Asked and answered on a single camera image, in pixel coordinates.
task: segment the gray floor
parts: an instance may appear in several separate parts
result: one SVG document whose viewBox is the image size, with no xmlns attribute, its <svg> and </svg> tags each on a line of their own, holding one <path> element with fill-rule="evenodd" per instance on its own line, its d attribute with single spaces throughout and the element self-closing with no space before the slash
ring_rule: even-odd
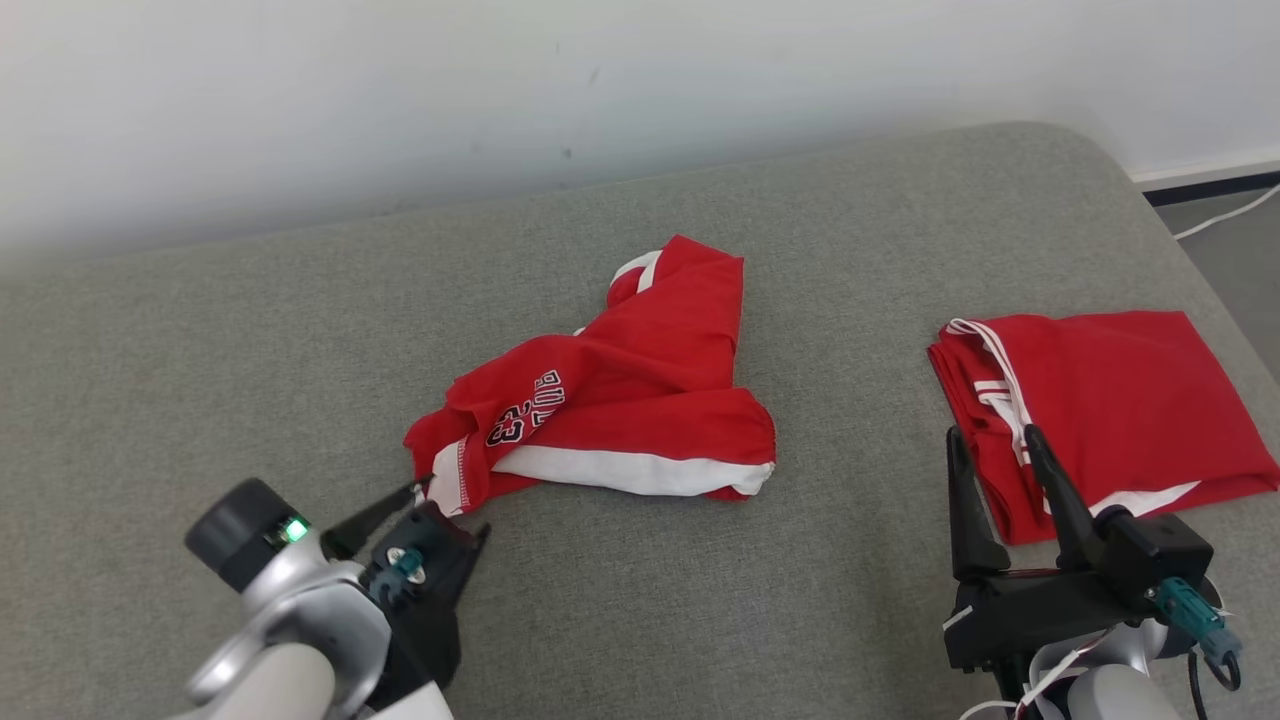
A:
<svg viewBox="0 0 1280 720">
<path fill-rule="evenodd" d="M 1266 191 L 1240 192 L 1157 208 L 1174 233 L 1252 202 Z M 1280 193 L 1248 213 L 1181 241 L 1235 323 L 1280 379 Z"/>
</svg>

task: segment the gray table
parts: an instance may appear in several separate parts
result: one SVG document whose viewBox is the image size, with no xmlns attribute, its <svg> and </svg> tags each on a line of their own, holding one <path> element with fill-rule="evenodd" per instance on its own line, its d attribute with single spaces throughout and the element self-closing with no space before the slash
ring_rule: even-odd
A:
<svg viewBox="0 0 1280 720">
<path fill-rule="evenodd" d="M 937 717 L 947 319 L 1183 309 L 1272 452 L 1280 389 L 1120 169 L 1034 124 L 67 268 L 0 290 L 0 715 L 159 717 L 239 626 L 182 548 L 237 480 L 319 523 L 410 474 L 453 377 L 599 310 L 681 232 L 745 255 L 739 382 L 778 428 L 755 500 L 499 498 L 448 697 L 468 717 Z M 1215 717 L 1280 706 L 1280 498 L 1187 512 L 1249 643 Z M 1050 562 L 1038 546 L 1016 561 Z M 1160 682 L 1189 715 L 1184 667 Z"/>
</svg>

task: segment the green light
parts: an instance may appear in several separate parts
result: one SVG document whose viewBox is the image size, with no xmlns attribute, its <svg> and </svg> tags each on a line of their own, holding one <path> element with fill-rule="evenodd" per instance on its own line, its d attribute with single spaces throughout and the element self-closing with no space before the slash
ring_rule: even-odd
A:
<svg viewBox="0 0 1280 720">
<path fill-rule="evenodd" d="M 298 542 L 305 534 L 307 534 L 307 524 L 300 518 L 289 520 L 289 524 L 284 527 L 284 537 L 289 538 L 289 542 Z"/>
</svg>

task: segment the white wall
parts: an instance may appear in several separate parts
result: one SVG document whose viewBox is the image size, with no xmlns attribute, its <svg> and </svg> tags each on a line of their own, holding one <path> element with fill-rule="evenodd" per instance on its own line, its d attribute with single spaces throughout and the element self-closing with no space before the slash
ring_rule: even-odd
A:
<svg viewBox="0 0 1280 720">
<path fill-rule="evenodd" d="M 0 0 L 0 249 L 1018 118 L 1176 184 L 1280 160 L 1277 28 L 1275 0 Z"/>
</svg>

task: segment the red garment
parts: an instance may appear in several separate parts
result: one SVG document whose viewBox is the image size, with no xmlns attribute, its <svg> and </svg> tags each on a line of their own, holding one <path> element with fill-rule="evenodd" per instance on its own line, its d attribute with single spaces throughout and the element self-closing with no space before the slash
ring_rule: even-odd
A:
<svg viewBox="0 0 1280 720">
<path fill-rule="evenodd" d="M 733 387 L 742 259 L 676 236 L 622 266 L 577 333 L 458 378 L 404 446 L 447 515 L 538 480 L 745 500 L 773 471 L 773 420 Z"/>
<path fill-rule="evenodd" d="M 1280 468 L 1183 313 L 951 320 L 929 347 L 1001 536 L 1053 537 L 1021 441 L 1043 432 L 1089 510 L 1165 512 L 1274 491 Z"/>
</svg>

